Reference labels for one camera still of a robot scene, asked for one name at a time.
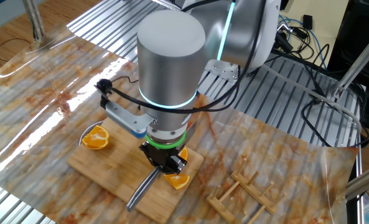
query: ribbed metal surface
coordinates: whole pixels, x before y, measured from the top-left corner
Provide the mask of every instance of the ribbed metal surface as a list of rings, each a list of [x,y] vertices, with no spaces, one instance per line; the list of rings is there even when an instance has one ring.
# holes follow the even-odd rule
[[[37,210],[0,188],[0,224],[54,224]]]
[[[162,9],[165,7],[151,0],[104,0],[67,27],[76,35],[137,62],[137,25],[146,15]],[[267,63],[267,66],[301,85],[314,88],[300,63],[279,58]],[[199,92],[213,100],[218,98],[233,85],[222,77],[222,74],[205,71],[199,84]],[[318,75],[317,81],[327,95],[332,94],[335,80]],[[260,69],[256,75],[243,79],[233,107],[307,142],[322,145],[301,118],[301,109],[309,100],[307,93]],[[351,91],[346,91],[338,103],[359,116],[356,96]],[[328,109],[324,104],[306,110],[306,115],[327,142],[334,146],[349,146],[359,141],[351,119]],[[360,157],[357,162],[358,165],[361,164]],[[7,223],[54,222],[0,188],[0,224]]]

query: wooden cutting board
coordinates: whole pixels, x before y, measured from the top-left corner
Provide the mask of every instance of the wooden cutting board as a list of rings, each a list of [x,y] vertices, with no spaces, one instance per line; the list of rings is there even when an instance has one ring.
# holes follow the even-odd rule
[[[136,139],[108,118],[102,126],[110,134],[110,143],[102,150],[90,150],[81,145],[74,150],[67,162],[76,171],[127,203],[154,167],[139,150],[143,139]],[[191,176],[190,183],[185,188],[176,190],[164,177],[160,177],[137,204],[136,209],[159,223],[166,223],[202,162],[203,157],[189,149],[188,163],[182,173]]]

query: orange slice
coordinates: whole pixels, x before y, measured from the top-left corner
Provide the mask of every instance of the orange slice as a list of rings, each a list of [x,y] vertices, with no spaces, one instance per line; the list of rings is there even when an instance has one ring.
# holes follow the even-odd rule
[[[189,150],[187,149],[187,147],[184,147],[184,148],[182,149],[182,151],[179,153],[179,156],[180,156],[181,158],[185,159],[185,160],[187,160],[187,159],[188,159],[188,157],[189,157]]]
[[[103,149],[108,145],[108,139],[110,134],[108,131],[100,126],[96,125],[83,139],[82,144],[92,150]]]
[[[165,174],[164,177],[176,190],[182,189],[190,182],[190,176],[185,174]]]

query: stained plastic sheet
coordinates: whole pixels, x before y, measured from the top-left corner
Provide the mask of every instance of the stained plastic sheet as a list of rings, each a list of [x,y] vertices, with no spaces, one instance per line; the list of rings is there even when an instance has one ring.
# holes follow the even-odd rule
[[[0,186],[52,220],[64,223],[153,223],[67,165],[87,127],[106,118],[94,85],[101,78],[137,78],[137,65],[56,27],[0,69]],[[138,84],[114,86],[139,97]],[[112,96],[138,113],[137,105]],[[201,96],[198,105],[207,99]],[[313,146],[257,119],[228,109],[201,113],[188,147],[204,163],[176,208],[171,223],[225,223],[207,203],[221,196],[231,173],[248,159],[243,175],[278,211],[255,223],[346,223],[345,187],[358,149]],[[260,208],[241,187],[224,202],[246,223]]]

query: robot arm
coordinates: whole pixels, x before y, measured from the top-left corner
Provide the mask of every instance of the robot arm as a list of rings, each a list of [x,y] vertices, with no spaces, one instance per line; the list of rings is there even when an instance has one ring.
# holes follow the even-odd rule
[[[187,161],[179,156],[184,147],[187,123],[197,87],[207,62],[219,59],[258,67],[267,59],[274,43],[280,0],[215,1],[189,13],[157,11],[138,28],[139,91],[144,115],[135,116],[107,94],[109,80],[100,80],[101,106],[107,115],[137,138],[139,148],[155,167],[127,204],[131,211],[154,182],[158,173],[180,173]]]

